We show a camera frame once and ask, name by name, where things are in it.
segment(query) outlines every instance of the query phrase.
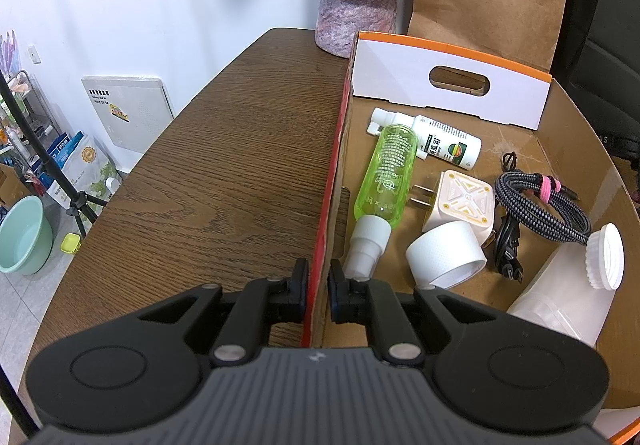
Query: white plastic container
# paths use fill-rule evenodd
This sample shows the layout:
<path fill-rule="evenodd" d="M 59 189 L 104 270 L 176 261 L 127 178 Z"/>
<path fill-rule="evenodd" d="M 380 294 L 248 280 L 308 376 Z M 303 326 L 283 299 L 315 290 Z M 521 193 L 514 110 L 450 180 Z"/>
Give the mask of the white plastic container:
<path fill-rule="evenodd" d="M 507 313 L 564 333 L 593 347 L 622 281 L 620 232 L 609 223 L 587 248 L 563 243 Z"/>
<path fill-rule="evenodd" d="M 446 222 L 422 234 L 405 255 L 418 288 L 453 288 L 486 265 L 476 234 L 466 221 Z"/>
<path fill-rule="evenodd" d="M 367 132 L 379 136 L 383 128 L 394 123 L 411 127 L 418 136 L 416 155 L 423 160 L 431 155 L 470 169 L 476 164 L 480 155 L 482 142 L 479 138 L 426 116 L 409 116 L 402 112 L 376 107 L 371 115 Z"/>

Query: electrical outlet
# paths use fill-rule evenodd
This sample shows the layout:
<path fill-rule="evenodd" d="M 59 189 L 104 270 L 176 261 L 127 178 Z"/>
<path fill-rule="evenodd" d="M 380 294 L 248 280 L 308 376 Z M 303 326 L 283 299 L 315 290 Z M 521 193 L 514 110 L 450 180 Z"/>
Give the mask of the electrical outlet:
<path fill-rule="evenodd" d="M 36 51 L 36 46 L 32 44 L 27 48 L 27 51 L 29 52 L 29 56 L 31 57 L 31 62 L 33 62 L 34 64 L 39 64 L 42 62 L 40 60 L 40 55 L 38 55 L 38 52 Z"/>

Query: metal screw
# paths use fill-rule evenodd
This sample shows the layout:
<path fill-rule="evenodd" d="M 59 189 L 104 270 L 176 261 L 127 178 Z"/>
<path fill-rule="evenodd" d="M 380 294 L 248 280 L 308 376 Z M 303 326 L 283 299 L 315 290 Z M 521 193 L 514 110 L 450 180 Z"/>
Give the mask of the metal screw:
<path fill-rule="evenodd" d="M 389 354 L 397 360 L 413 360 L 420 356 L 421 349 L 415 344 L 394 344 L 389 348 Z"/>
<path fill-rule="evenodd" d="M 213 352 L 213 356 L 223 362 L 235 362 L 246 355 L 246 350 L 237 344 L 225 344 Z"/>

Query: green plastic bottle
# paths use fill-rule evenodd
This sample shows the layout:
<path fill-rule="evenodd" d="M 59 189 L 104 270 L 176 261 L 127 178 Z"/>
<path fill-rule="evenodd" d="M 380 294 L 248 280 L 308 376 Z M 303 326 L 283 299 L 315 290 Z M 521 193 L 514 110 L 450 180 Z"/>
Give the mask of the green plastic bottle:
<path fill-rule="evenodd" d="M 356 226 L 344 262 L 344 275 L 369 279 L 402 218 L 409 196 L 418 137 L 406 125 L 386 126 L 373 151 L 369 168 L 356 198 Z"/>

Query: white wall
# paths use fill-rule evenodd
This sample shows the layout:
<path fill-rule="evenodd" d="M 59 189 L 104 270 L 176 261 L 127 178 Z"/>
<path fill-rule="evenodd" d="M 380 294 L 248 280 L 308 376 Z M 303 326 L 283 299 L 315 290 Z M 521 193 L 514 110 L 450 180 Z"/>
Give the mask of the white wall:
<path fill-rule="evenodd" d="M 94 135 L 116 166 L 129 171 L 140 155 L 111 143 L 82 76 L 158 76 L 177 114 L 268 29 L 313 28 L 318 1 L 0 0 L 0 30 L 15 30 L 22 66 L 62 127 Z M 31 63 L 30 44 L 41 64 Z"/>

